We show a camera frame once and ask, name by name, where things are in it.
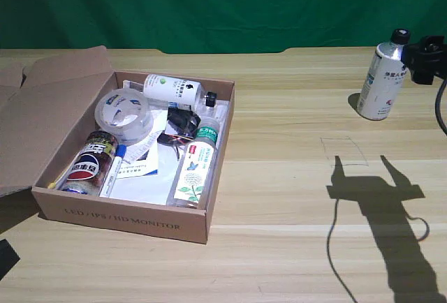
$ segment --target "black bottle cap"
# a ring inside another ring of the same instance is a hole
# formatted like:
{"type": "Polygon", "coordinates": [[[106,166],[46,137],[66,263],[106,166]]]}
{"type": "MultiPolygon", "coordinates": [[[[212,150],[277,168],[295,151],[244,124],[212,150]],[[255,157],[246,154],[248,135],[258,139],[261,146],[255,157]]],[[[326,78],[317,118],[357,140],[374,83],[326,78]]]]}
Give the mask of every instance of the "black bottle cap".
{"type": "Polygon", "coordinates": [[[390,40],[398,45],[406,45],[410,41],[410,35],[408,29],[395,29],[390,40]]]}
{"type": "Polygon", "coordinates": [[[216,105],[217,94],[215,92],[207,92],[205,105],[213,108],[216,105]]]}

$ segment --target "box flap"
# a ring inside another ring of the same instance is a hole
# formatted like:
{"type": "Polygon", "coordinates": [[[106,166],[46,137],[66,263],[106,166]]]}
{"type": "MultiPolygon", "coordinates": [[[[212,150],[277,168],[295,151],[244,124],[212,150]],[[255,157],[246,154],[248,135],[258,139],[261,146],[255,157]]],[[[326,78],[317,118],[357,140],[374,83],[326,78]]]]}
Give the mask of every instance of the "box flap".
{"type": "MultiPolygon", "coordinates": [[[[0,110],[0,196],[33,186],[101,91],[116,88],[105,48],[84,52],[37,61],[0,110]]],[[[94,130],[93,113],[89,118],[82,137],[94,130]]]]}
{"type": "Polygon", "coordinates": [[[87,77],[112,70],[104,46],[78,50],[36,61],[24,83],[24,88],[87,77]]]}
{"type": "Polygon", "coordinates": [[[0,110],[20,89],[22,69],[22,64],[15,63],[0,70],[0,110]]]}

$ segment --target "bottle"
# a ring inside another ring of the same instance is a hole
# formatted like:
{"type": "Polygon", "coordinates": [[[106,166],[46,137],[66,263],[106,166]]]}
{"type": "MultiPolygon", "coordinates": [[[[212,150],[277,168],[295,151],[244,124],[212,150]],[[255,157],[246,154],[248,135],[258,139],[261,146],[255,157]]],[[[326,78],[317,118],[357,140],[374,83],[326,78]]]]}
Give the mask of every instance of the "bottle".
{"type": "Polygon", "coordinates": [[[205,103],[205,90],[201,83],[164,75],[149,74],[143,95],[151,104],[197,112],[205,103]]]}
{"type": "Polygon", "coordinates": [[[362,117],[382,120],[390,113],[408,71],[400,56],[409,40],[408,30],[395,29],[390,41],[376,47],[357,104],[357,112],[362,117]]]}
{"type": "Polygon", "coordinates": [[[205,104],[198,109],[200,123],[196,137],[180,160],[166,200],[168,206],[197,208],[200,199],[207,197],[220,129],[215,118],[216,98],[216,94],[208,92],[205,104]]]}

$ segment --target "open cardboard box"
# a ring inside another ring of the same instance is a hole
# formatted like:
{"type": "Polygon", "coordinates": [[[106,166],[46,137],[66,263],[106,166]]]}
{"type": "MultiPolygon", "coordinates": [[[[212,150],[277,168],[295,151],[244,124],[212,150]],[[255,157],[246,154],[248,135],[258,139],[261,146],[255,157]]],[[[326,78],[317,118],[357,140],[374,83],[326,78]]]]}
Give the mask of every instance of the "open cardboard box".
{"type": "Polygon", "coordinates": [[[234,82],[199,81],[229,101],[210,192],[197,209],[100,198],[47,189],[98,127],[94,108],[124,80],[147,73],[114,71],[105,47],[38,60],[22,84],[22,68],[0,72],[0,197],[32,188],[49,220],[206,243],[234,108],[234,82]]]}

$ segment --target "white paper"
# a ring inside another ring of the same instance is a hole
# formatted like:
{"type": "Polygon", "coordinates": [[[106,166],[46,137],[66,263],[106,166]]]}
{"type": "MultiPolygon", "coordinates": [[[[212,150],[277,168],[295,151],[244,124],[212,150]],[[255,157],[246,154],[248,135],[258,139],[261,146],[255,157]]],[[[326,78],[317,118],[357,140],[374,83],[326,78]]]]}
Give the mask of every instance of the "white paper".
{"type": "Polygon", "coordinates": [[[157,143],[154,142],[146,153],[144,153],[137,161],[132,164],[122,162],[118,172],[118,179],[126,179],[129,177],[153,175],[158,172],[159,167],[159,151],[157,143]]]}
{"type": "Polygon", "coordinates": [[[126,154],[124,155],[124,163],[131,165],[134,164],[139,158],[141,158],[147,151],[151,148],[156,149],[156,146],[152,146],[156,143],[156,139],[159,137],[160,133],[164,131],[168,119],[168,109],[163,107],[150,106],[150,113],[152,115],[152,120],[154,121],[152,125],[152,130],[149,132],[146,138],[140,142],[128,146],[126,154]]]}
{"type": "Polygon", "coordinates": [[[159,173],[128,179],[117,179],[110,198],[165,205],[177,171],[177,154],[172,147],[156,144],[159,152],[159,173]]]}

